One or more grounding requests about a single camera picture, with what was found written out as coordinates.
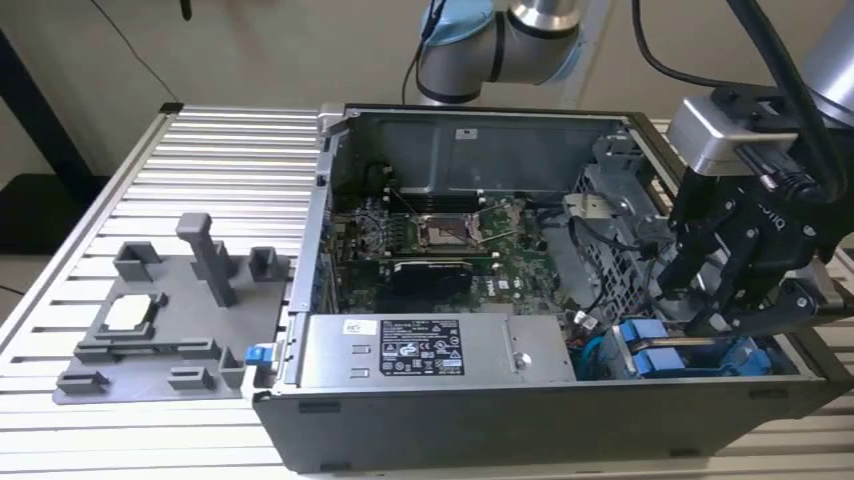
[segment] cable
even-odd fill
[[[596,349],[596,347],[600,347],[600,344],[602,344],[602,335],[595,337],[595,338],[592,338],[587,342],[587,345],[584,345],[584,348],[583,348],[582,353],[579,355],[579,358],[578,358],[578,372],[584,377],[582,380],[586,380],[590,377],[590,375],[587,375],[587,373],[588,373],[587,370],[590,369],[588,365],[591,363],[591,361],[590,361],[591,358],[590,357],[591,357],[591,354],[592,354],[594,350]]]
[[[655,58],[650,50],[650,45],[646,42],[646,35],[643,34],[643,22],[640,21],[640,0],[631,0],[631,24],[634,26],[635,40],[638,42],[640,55],[643,55],[643,59],[650,64],[650,66],[662,74],[682,82],[692,83],[694,85],[699,85],[702,87],[740,87],[748,85],[746,83],[715,80],[711,78],[691,75],[690,73],[680,72],[670,68]]]
[[[650,284],[652,283],[652,272],[655,270],[655,264],[660,263],[660,261],[662,261],[662,257],[658,256],[654,259],[651,259],[646,264],[646,268],[644,268],[644,272],[643,272],[643,296],[646,298],[640,303],[638,303],[638,305],[632,309],[630,315],[639,314],[643,311],[643,307],[646,306],[647,303],[650,304],[650,307],[658,308],[658,310],[660,310],[662,313],[666,314],[666,312],[660,308],[660,304],[658,302],[658,299],[652,295],[652,292],[650,292]]]
[[[582,227],[584,227],[584,230],[587,230],[587,233],[590,234],[590,236],[594,239],[596,239],[599,242],[604,243],[608,247],[614,248],[615,250],[619,250],[620,252],[639,252],[640,251],[640,247],[638,247],[636,245],[626,245],[624,243],[620,243],[616,240],[610,239],[608,237],[602,235],[599,232],[596,232],[596,229],[592,228],[592,226],[587,223],[587,220],[584,220],[578,215],[572,215],[570,217],[570,222],[568,223],[570,224],[578,223]]]
[[[405,87],[409,83],[409,76],[412,75],[412,69],[415,69],[415,79],[417,81],[419,74],[419,60],[421,58],[421,53],[424,52],[424,44],[427,43],[427,39],[432,35],[432,32],[436,30],[436,25],[439,24],[439,20],[441,19],[441,11],[444,10],[444,2],[447,0],[441,0],[439,6],[436,6],[436,0],[429,0],[429,10],[427,12],[427,21],[424,22],[424,28],[421,30],[421,38],[417,42],[417,48],[415,49],[415,55],[412,55],[412,61],[409,62],[409,66],[405,69],[405,75],[403,76],[403,83],[400,84],[400,105],[405,105]]]
[[[535,219],[536,223],[542,224],[543,220],[554,218],[560,214],[563,214],[563,207],[562,206],[560,207],[546,208],[534,216],[534,219]]]
[[[596,272],[596,278],[599,279],[599,293],[596,297],[592,299],[592,303],[590,306],[580,308],[580,311],[584,313],[590,313],[594,308],[599,306],[602,303],[602,299],[604,298],[604,269],[599,262],[592,258],[592,256],[587,253],[582,246],[582,242],[578,241],[578,232],[575,231],[575,222],[571,221],[566,224],[566,228],[570,231],[570,241],[572,242],[572,246],[575,247],[575,251],[578,252],[578,256],[582,257],[582,260],[590,264]]]
[[[400,200],[400,203],[405,205],[405,208],[409,209],[409,212],[412,212],[412,215],[415,215],[415,217],[417,218],[417,211],[415,210],[415,208],[412,208],[412,205],[409,205],[409,202],[405,201],[405,199],[403,198],[403,195],[400,195],[400,192],[397,192],[397,190],[395,190],[391,187],[388,188],[388,191],[395,194],[395,196]]]
[[[12,287],[6,287],[5,285],[0,285],[0,290],[5,290],[9,293],[13,293],[16,295],[20,295],[21,297],[24,296],[24,292],[21,292],[18,289],[12,288]]]
[[[125,37],[124,33],[121,33],[121,29],[119,29],[119,26],[116,25],[116,22],[113,22],[112,18],[109,17],[109,15],[107,14],[107,12],[101,8],[101,6],[97,4],[97,1],[96,0],[89,0],[89,2],[92,3],[92,5],[95,5],[95,8],[97,8],[97,11],[101,12],[101,15],[104,16],[104,18],[109,22],[109,25],[112,26],[112,29],[116,31],[116,33],[121,37],[121,40],[124,40],[124,44],[128,46],[128,49],[131,50],[131,54],[133,55],[136,60],[139,60],[139,63],[143,64],[143,67],[145,67],[145,70],[148,70],[148,73],[151,73],[151,75],[157,79],[157,82],[160,82],[160,85],[163,85],[163,88],[169,93],[169,96],[172,97],[172,100],[175,100],[177,102],[179,101],[177,100],[177,95],[175,95],[175,92],[172,92],[172,89],[169,88],[169,86],[165,84],[165,82],[163,81],[160,76],[155,73],[155,71],[151,68],[151,66],[148,66],[148,63],[145,63],[145,60],[143,60],[143,58],[136,53],[136,49],[133,48],[133,45],[131,44],[131,41],[128,40],[128,37]]]
[[[811,162],[803,167],[816,177],[815,180],[822,188],[816,198],[803,200],[824,204],[832,203],[844,196],[847,171],[798,68],[756,1],[727,0],[727,4],[747,31],[747,35],[750,35],[774,77],[774,82],[786,97],[786,106],[798,122],[800,137],[810,150]]]

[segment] slotted aluminum surface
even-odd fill
[[[51,391],[109,288],[121,242],[147,239],[164,253],[188,253],[169,235],[180,213],[203,210],[231,252],[272,244],[293,257],[316,153],[315,112],[187,107],[157,118],[0,328],[0,473],[63,480],[300,478],[280,465],[244,400],[56,406]],[[854,288],[850,265],[839,256],[831,274]],[[818,331],[854,369],[854,320]],[[384,478],[848,479],[852,451],[848,395],[802,420],[763,425],[711,459],[385,472]]]

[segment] blue latch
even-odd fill
[[[259,367],[272,366],[272,347],[255,345],[245,349],[245,364]]]
[[[619,327],[626,343],[642,338],[668,337],[663,322],[654,318],[626,320]],[[662,375],[664,372],[676,375],[684,369],[684,362],[672,347],[644,350],[632,359],[640,376]]]

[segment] metal case panel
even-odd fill
[[[712,455],[762,423],[806,415],[820,382],[256,396],[296,472]]]
[[[352,165],[336,162],[332,181],[359,178],[361,162],[393,158],[404,193],[563,190],[596,139],[622,125],[614,116],[488,113],[348,109],[347,144],[357,155]]]
[[[395,370],[393,355],[384,349],[403,348],[401,342],[380,340],[393,321],[455,320],[459,322],[462,375],[405,375]],[[413,346],[413,353],[429,354]],[[312,315],[308,321],[301,388],[547,385],[572,381],[560,328],[554,316],[506,314]]]

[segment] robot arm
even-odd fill
[[[568,75],[579,56],[575,0],[444,0],[424,16],[416,84],[421,102],[459,105],[484,82],[542,84]]]
[[[842,161],[854,154],[852,123],[847,109],[824,98],[827,88],[820,90],[834,85],[832,95],[850,98],[838,91],[846,70],[824,68],[818,77],[820,69],[808,71],[818,86],[810,92],[755,2],[728,4],[778,87],[720,87],[708,97],[687,98],[670,127],[668,137],[688,168],[670,217],[678,254],[658,278],[662,290],[684,288],[718,250],[728,258],[720,285],[691,321],[694,335],[714,332],[710,323],[720,325],[720,320],[732,333],[754,335],[839,318],[818,317],[819,307],[850,315],[850,303],[827,282],[784,278],[787,272],[807,268],[815,257],[827,263],[854,231],[846,214],[854,205],[847,188],[854,164]],[[839,49],[839,41],[854,41],[852,23],[850,4],[823,41],[834,48],[819,45],[807,66],[826,65],[827,51],[847,51]]]

